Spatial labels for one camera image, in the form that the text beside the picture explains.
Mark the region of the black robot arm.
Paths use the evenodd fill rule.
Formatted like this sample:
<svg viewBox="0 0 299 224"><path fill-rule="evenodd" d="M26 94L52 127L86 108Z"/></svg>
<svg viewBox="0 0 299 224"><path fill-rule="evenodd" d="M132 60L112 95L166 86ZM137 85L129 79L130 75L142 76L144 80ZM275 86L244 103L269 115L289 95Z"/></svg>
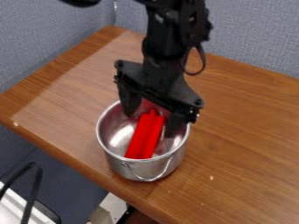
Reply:
<svg viewBox="0 0 299 224"><path fill-rule="evenodd" d="M144 60L114 62L118 100L126 116L138 110L141 100L168 111L166 137L183 125L193 123L203 108L203 99L183 76L197 72L185 69L189 51L201 58L201 43L209 39L212 24L204 0L134 0L146 12L146 34L141 44Z"/></svg>

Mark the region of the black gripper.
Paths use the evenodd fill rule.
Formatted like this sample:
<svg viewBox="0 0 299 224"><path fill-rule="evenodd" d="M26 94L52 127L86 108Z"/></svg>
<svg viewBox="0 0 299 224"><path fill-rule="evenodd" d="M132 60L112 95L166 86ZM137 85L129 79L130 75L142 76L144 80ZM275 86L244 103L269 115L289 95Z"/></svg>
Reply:
<svg viewBox="0 0 299 224"><path fill-rule="evenodd" d="M201 68L185 69L185 60L157 60L144 57L144 62L118 59L114 62L114 83L124 114L130 117L141 99L168 110L165 132L173 137L187 123L193 123L203 108L203 99L188 86L183 74L193 76L205 68L205 56L200 56Z"/></svg>

